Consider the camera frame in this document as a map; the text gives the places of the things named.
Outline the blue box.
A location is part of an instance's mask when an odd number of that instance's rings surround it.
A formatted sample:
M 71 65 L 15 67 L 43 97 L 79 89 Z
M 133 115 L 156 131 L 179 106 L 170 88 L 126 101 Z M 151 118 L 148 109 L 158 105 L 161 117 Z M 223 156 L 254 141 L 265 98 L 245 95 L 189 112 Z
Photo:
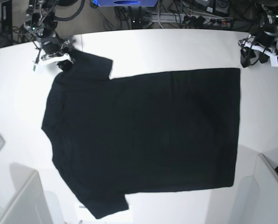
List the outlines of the blue box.
M 139 6 L 153 7 L 158 0 L 93 0 L 100 7 Z

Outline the white power strip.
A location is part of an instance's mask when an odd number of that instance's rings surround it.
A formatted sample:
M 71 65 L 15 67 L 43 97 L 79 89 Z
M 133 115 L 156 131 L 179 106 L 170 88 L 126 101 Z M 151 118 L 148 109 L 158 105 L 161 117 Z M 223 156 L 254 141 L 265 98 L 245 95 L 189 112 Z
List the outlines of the white power strip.
M 224 25 L 227 26 L 234 19 L 231 17 L 213 16 L 211 14 L 176 14 L 176 13 L 150 13 L 144 16 L 144 19 L 151 22 L 160 23 L 189 23 L 191 21 L 202 21 L 206 25 Z

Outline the white partition panel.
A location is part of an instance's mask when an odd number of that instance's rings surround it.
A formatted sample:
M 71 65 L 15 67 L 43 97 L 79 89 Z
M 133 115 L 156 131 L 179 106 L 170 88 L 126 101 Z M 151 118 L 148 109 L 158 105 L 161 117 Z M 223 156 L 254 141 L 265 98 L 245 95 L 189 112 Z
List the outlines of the white partition panel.
M 0 224 L 52 224 L 39 173 L 31 171 L 0 213 Z

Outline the black T-shirt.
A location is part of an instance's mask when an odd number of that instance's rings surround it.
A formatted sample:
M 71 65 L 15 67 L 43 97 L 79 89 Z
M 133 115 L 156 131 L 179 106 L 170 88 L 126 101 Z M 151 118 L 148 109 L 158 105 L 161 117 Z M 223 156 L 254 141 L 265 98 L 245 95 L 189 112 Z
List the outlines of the black T-shirt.
M 60 176 L 95 218 L 127 210 L 127 194 L 234 184 L 238 68 L 110 79 L 110 59 L 71 56 L 52 83 L 42 130 Z

